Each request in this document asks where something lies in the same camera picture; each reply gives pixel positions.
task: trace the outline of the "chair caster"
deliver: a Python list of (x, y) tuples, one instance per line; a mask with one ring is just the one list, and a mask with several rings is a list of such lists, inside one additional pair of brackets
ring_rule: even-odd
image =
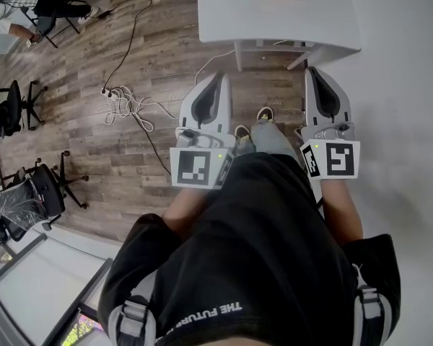
[(49, 223), (42, 223), (43, 229), (45, 229), (47, 232), (51, 231), (51, 226)]

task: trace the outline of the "floor plank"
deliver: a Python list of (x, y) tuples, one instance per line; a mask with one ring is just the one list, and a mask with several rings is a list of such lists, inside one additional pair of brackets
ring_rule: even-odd
[[(109, 9), (121, 1), (97, 3)], [(125, 85), (137, 99), (150, 97), (177, 115), (197, 71), (232, 46), (200, 42), (197, 0), (153, 2), (138, 18), (131, 52), (108, 87)], [(23, 95), (31, 80), (49, 88), (38, 101), (38, 113), (46, 124), (0, 141), (3, 172), (11, 174), (33, 165), (38, 157), (51, 167), (62, 151), (69, 150), (68, 174), (89, 175), (88, 182), (73, 185), (89, 208), (81, 210), (66, 199), (59, 224), (120, 241), (141, 214), (161, 213), (177, 193), (134, 119), (117, 117), (112, 125), (105, 124), (109, 105), (100, 95), (128, 47), (136, 12), (145, 6), (146, 0), (129, 1), (106, 20), (83, 27), (81, 35), (66, 30), (55, 39), (59, 49), (46, 41), (31, 49), (20, 43), (0, 57), (0, 85), (16, 79)], [(294, 58), (285, 53), (246, 53), (245, 70), (239, 73), (235, 57), (227, 56), (212, 61), (199, 79), (216, 70), (229, 74), (232, 127), (250, 126), (260, 107), (269, 105), (281, 129), (295, 142), (294, 130), (303, 122), (302, 69), (284, 69)], [(155, 106), (144, 107), (141, 114), (154, 123), (151, 139), (170, 167), (168, 149), (175, 144), (178, 122)]]

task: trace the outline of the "hand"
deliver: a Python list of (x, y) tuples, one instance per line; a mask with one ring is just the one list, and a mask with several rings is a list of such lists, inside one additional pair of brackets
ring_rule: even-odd
[(38, 34), (38, 33), (34, 33), (32, 35), (32, 37), (30, 38), (31, 43), (38, 43), (38, 42), (40, 42), (40, 40), (42, 40), (42, 36), (40, 36), (40, 34)]

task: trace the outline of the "sneaker on floor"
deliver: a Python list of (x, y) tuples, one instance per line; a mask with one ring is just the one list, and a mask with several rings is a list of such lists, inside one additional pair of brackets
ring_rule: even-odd
[(99, 11), (100, 8), (98, 6), (92, 6), (92, 10), (89, 11), (88, 15), (79, 18), (79, 25), (85, 25), (86, 23), (88, 23), (90, 20), (95, 18), (96, 14), (98, 14)]
[(273, 122), (274, 114), (270, 107), (262, 107), (257, 115), (257, 122), (261, 119)]
[(251, 140), (250, 131), (244, 125), (238, 125), (234, 131), (234, 134), (241, 140)]

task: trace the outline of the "white table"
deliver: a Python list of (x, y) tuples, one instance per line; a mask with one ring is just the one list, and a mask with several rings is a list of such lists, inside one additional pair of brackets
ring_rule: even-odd
[(198, 15), (201, 41), (233, 41), (240, 71), (244, 51), (303, 53), (290, 70), (324, 45), (361, 50), (351, 0), (198, 0)]

